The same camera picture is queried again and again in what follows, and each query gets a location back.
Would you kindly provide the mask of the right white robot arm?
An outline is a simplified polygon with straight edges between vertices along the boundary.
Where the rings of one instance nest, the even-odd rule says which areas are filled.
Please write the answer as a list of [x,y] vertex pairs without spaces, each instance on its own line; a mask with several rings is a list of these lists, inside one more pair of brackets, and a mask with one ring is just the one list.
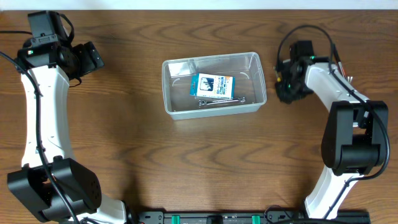
[[391,155],[388,107],[357,92],[327,58],[284,60],[275,72],[280,101],[289,104],[314,93],[329,112],[321,143],[324,168],[304,204],[307,217],[332,220],[356,183],[386,169]]

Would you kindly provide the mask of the black yellow screwdriver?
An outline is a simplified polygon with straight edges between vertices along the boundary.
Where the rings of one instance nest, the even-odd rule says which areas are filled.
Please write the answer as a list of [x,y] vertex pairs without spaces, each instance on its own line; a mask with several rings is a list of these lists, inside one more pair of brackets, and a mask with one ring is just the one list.
[[276,76],[276,82],[280,83],[282,81],[282,79],[281,79],[281,77],[279,75],[279,72],[275,68],[274,68],[274,73],[275,73],[275,76]]

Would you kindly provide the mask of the clear plastic container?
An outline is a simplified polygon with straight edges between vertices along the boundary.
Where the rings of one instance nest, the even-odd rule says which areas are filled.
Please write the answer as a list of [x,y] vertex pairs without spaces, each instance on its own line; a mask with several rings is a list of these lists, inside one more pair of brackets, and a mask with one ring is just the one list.
[[255,112],[267,101],[255,52],[166,60],[162,91],[174,120]]

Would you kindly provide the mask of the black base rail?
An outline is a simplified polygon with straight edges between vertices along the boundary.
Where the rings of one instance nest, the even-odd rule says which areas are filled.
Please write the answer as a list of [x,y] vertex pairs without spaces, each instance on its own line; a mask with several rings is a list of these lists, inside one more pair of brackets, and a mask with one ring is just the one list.
[[301,211],[268,209],[265,212],[238,213],[170,213],[142,212],[138,224],[294,224],[340,223],[371,224],[368,212],[338,212],[336,218],[309,218]]

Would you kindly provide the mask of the blue white cardboard box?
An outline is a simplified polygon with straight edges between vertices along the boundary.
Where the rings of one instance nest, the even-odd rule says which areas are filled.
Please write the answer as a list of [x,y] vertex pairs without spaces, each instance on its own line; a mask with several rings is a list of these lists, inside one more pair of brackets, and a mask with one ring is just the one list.
[[192,76],[190,96],[230,99],[234,97],[235,77],[197,73]]

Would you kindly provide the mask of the small claw hammer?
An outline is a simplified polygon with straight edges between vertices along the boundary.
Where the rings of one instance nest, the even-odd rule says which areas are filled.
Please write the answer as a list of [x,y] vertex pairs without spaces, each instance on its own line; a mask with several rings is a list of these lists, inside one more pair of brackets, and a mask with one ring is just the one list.
[[352,83],[353,77],[347,76],[347,74],[346,74],[346,72],[345,72],[345,70],[344,70],[342,61],[341,61],[341,59],[340,59],[338,50],[337,50],[335,44],[333,45],[333,55],[334,55],[335,60],[336,60],[336,62],[337,62],[338,70],[339,70],[339,72],[341,73],[341,75],[343,76],[343,78],[344,78],[348,83]]

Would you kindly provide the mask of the silver combination wrench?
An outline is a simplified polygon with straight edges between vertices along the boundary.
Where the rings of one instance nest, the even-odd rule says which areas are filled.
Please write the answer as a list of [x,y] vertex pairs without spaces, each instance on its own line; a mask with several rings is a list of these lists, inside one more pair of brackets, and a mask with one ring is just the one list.
[[213,101],[206,101],[206,100],[199,100],[198,105],[199,107],[202,106],[210,106],[210,105],[222,105],[228,103],[244,103],[246,101],[245,97],[237,97],[237,98],[230,98],[230,99],[222,99],[222,100],[213,100]]

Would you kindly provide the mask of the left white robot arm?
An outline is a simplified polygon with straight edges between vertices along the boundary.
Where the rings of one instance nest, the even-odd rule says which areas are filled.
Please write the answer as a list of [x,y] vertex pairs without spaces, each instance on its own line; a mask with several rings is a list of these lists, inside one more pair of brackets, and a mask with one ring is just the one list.
[[93,43],[32,44],[12,62],[25,91],[27,139],[21,169],[7,175],[11,193],[42,223],[132,223],[126,204],[102,193],[70,143],[70,81],[104,65]]

